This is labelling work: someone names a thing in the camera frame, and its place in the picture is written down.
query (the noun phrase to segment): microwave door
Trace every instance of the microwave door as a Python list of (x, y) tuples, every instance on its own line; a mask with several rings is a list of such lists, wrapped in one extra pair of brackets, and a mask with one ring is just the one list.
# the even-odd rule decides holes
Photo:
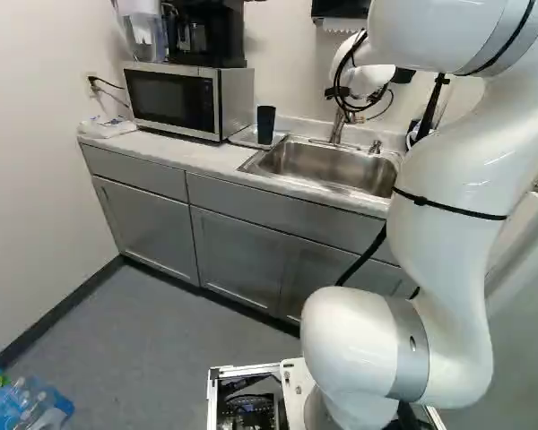
[(136, 123), (219, 140), (214, 79), (125, 70)]

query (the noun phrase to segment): baseboard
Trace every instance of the baseboard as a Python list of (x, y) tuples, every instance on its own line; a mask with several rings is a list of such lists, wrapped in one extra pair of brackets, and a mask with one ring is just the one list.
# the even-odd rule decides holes
[(94, 273), (78, 289), (56, 305), (56, 307), (42, 316), (38, 322), (32, 325), (14, 342), (0, 352), (0, 369), (7, 369), (10, 367), (36, 340), (46, 334), (54, 324), (78, 306), (123, 265), (124, 258), (119, 255), (106, 264), (101, 270)]

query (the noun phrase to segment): microwave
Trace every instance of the microwave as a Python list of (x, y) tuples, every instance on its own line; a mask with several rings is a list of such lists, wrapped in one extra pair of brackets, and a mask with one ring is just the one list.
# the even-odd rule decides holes
[(221, 142), (254, 121), (254, 69), (128, 62), (124, 76), (141, 128)]

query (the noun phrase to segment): coffee maker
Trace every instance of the coffee maker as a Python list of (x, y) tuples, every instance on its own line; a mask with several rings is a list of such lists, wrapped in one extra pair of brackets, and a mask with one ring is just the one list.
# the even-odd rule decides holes
[(246, 67), (243, 0), (163, 0), (169, 62)]

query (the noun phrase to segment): power outlet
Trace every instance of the power outlet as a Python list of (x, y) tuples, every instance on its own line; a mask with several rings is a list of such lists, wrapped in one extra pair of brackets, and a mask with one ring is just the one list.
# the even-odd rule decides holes
[(88, 76), (98, 76), (98, 74), (96, 72), (83, 72), (82, 73), (82, 83), (84, 85), (86, 96), (88, 96), (90, 99), (95, 99), (96, 97), (98, 97), (98, 93), (91, 86)]

